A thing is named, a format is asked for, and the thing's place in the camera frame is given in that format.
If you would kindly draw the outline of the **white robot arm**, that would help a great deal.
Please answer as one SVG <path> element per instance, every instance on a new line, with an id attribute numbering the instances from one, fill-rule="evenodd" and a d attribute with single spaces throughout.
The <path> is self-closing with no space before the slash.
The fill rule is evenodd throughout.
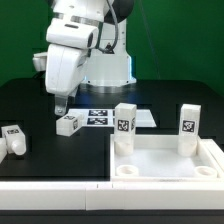
<path id="1" fill-rule="evenodd" d="M 81 85 L 116 92 L 136 82 L 126 51 L 133 6 L 134 0 L 51 0 L 45 85 L 57 115 L 66 113 L 68 98 Z"/>

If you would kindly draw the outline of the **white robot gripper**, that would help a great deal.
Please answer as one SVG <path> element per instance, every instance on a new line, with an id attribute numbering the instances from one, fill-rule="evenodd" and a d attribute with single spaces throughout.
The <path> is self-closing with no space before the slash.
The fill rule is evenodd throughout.
<path id="1" fill-rule="evenodd" d="M 84 79 L 88 51 L 50 44 L 47 54 L 45 85 L 55 94 L 55 114 L 64 116 L 68 97 Z"/>

